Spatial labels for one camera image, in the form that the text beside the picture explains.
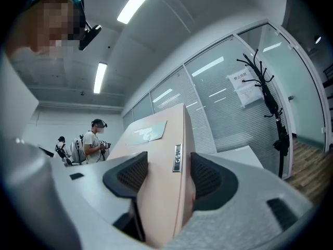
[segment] glass partition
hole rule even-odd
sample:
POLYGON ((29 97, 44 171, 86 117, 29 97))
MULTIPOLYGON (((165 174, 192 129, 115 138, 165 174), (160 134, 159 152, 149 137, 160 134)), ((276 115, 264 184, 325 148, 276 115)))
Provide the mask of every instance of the glass partition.
POLYGON ((150 92, 150 95, 155 113, 184 103, 191 117, 196 152, 216 153, 209 126, 200 110, 198 97, 183 67, 168 76, 150 92))
POLYGON ((324 114, 311 74, 289 42, 269 24, 239 35, 267 61, 288 97, 295 120, 297 139, 324 149, 324 114))
MULTIPOLYGON (((235 73, 249 73, 256 78, 252 69, 236 61, 237 58, 244 59, 243 53, 253 58, 238 39, 230 37, 186 64, 202 102, 202 108, 196 110, 206 112, 218 152, 249 145, 263 167, 278 174, 279 152, 273 147, 278 139, 275 119, 264 118, 270 112, 262 98, 243 107, 232 84, 235 73)), ((267 85, 281 107, 274 86, 272 83, 267 85)), ((288 173, 288 167, 287 156, 283 174, 288 173)))
POLYGON ((133 120, 137 121, 150 115, 152 115, 152 109, 149 94, 147 94, 133 107, 133 120))
POLYGON ((133 114, 132 110, 130 110, 129 112, 126 113, 125 116, 123 116, 124 131, 132 122, 133 122, 133 114))

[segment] black coat rack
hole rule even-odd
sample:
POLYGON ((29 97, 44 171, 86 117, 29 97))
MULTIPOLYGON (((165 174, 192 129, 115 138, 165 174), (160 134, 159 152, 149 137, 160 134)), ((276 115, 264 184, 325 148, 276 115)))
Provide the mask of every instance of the black coat rack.
POLYGON ((284 157, 288 155, 288 149, 290 146, 289 142, 289 135, 287 133, 286 127, 281 124, 281 115, 282 115, 282 108, 279 109, 274 97, 272 96, 268 86, 266 83, 270 82, 273 78, 274 75, 268 80, 265 80, 265 73, 267 68, 265 68, 264 72, 262 72, 262 62, 259 61, 260 63, 260 70, 255 64, 255 57, 257 55, 257 51, 255 51, 255 55, 253 57, 253 63, 252 61, 247 57, 247 55, 243 54, 245 59, 240 60, 237 59, 239 62, 245 63, 245 66, 250 66, 254 73, 258 76, 258 80, 242 80, 242 82, 248 82, 248 81, 256 81, 257 83, 254 86, 260 87, 262 90, 262 94, 264 96, 265 104, 267 108, 269 109, 271 115, 264 115, 265 118, 272 118, 273 116, 275 117, 276 121, 276 127, 277 127, 277 133, 279 139, 273 144, 274 148, 280 152, 280 164, 279 164, 279 177, 282 178, 282 172, 283 172, 283 164, 284 164, 284 157))

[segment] person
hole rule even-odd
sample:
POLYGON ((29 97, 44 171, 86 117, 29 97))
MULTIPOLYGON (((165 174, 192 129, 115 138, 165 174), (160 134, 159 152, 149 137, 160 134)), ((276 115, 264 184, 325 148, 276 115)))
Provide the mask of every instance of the person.
POLYGON ((65 137, 60 136, 58 141, 59 142, 56 145, 55 151, 57 153, 62 152, 65 155, 65 158, 69 158, 71 155, 67 151, 66 144, 65 144, 65 137))
POLYGON ((104 145, 99 143, 97 133, 104 133, 104 122, 101 119, 95 119, 92 121, 92 128, 83 135, 83 152, 86 156, 86 163, 96 163, 101 159, 101 150, 106 149, 104 145))
POLYGON ((5 42, 7 56, 23 47, 47 53, 57 41, 79 40, 85 35, 83 0, 29 0, 5 42))
POLYGON ((0 58, 0 135, 21 138, 38 100, 14 71, 9 59, 21 48, 47 52, 61 40, 85 40, 83 0, 29 0, 8 32, 0 58))

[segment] white t-shirt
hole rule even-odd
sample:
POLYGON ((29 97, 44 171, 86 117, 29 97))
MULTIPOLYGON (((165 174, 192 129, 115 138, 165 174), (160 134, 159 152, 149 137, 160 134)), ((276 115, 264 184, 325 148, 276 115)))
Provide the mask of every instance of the white t-shirt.
MULTIPOLYGON (((100 145, 98 137, 92 131, 86 132, 86 134, 83 136, 83 142, 82 142, 83 152, 84 152, 84 146, 86 144, 89 144, 92 148, 98 147, 100 145)), ((91 155, 86 155, 87 164, 96 163, 99 160, 102 160, 100 150, 91 155)))

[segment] metal label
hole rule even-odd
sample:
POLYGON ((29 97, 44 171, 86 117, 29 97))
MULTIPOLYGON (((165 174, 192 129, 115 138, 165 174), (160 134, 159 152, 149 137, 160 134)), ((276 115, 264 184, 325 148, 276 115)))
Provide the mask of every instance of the metal label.
POLYGON ((173 172, 182 172, 183 163, 183 145, 179 144, 175 146, 175 159, 173 162, 173 172))

